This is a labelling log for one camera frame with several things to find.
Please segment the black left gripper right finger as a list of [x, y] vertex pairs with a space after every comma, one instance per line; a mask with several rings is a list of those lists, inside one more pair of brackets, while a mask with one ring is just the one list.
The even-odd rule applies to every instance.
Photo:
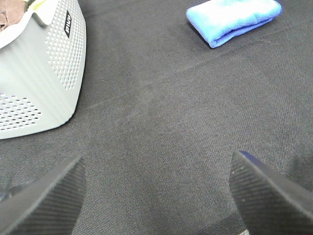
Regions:
[[256, 157], [234, 152], [228, 181], [249, 234], [313, 233], [313, 193]]

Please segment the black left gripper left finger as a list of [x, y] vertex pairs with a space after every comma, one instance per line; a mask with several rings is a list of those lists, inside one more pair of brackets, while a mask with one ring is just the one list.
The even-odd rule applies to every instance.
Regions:
[[0, 233], [70, 235], [85, 195], [83, 159], [71, 156], [43, 177], [0, 192]]

